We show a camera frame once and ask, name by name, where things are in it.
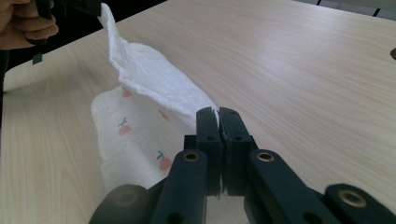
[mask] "folded cloth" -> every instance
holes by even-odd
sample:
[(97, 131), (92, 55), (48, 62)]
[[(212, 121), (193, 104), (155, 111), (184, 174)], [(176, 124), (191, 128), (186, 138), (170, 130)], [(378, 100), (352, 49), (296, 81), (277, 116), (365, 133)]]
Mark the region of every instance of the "folded cloth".
[(106, 190), (127, 183), (150, 188), (167, 176), (184, 135), (195, 134), (196, 112), (217, 107), (159, 51), (122, 39), (106, 4), (99, 21), (122, 86), (92, 102)]

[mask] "person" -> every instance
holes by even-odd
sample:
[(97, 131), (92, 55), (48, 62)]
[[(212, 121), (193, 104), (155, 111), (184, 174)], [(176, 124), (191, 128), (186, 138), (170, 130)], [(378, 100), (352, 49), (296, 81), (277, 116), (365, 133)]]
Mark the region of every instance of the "person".
[[(47, 20), (38, 16), (35, 0), (0, 0), (0, 76), (4, 82), (7, 71), (8, 51), (11, 49), (30, 48), (27, 41), (48, 38), (59, 31), (52, 16)], [(3, 111), (3, 85), (0, 93)]]

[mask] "black device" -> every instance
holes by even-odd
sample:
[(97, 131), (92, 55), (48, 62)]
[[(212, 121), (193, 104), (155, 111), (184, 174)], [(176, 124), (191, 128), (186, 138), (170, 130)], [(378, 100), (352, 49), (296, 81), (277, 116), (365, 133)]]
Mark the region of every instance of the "black device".
[(203, 224), (206, 196), (244, 196), (250, 224), (390, 224), (396, 216), (370, 194), (346, 184), (310, 189), (274, 151), (259, 149), (239, 114), (211, 107), (196, 114), (169, 176), (151, 189), (110, 191), (90, 224)]
[[(78, 9), (90, 16), (100, 16), (101, 15), (101, 0), (54, 0), (56, 4), (60, 4), (66, 8), (66, 6)], [(47, 20), (51, 20), (52, 13), (50, 9), (50, 0), (35, 0), (37, 6), (38, 15)], [(33, 45), (45, 45), (47, 39), (27, 39), (30, 44)]]

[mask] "light wood tabletop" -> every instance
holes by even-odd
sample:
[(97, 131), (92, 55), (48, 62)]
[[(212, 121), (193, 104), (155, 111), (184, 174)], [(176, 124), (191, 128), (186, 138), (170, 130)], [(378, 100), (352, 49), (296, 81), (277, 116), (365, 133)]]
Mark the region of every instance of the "light wood tabletop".
[[(169, 0), (118, 28), (238, 111), (308, 187), (351, 184), (396, 213), (395, 21), (287, 0)], [(119, 85), (104, 30), (7, 73), (0, 223), (90, 220), (106, 195), (91, 103)]]

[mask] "human hand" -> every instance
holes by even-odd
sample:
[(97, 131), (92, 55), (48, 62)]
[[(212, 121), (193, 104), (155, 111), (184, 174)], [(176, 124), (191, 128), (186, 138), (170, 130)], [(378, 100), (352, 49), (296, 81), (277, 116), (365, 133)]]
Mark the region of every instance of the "human hand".
[(35, 0), (0, 0), (0, 49), (32, 47), (26, 38), (38, 40), (56, 35), (59, 28), (55, 22), (53, 16), (51, 20), (38, 16)]

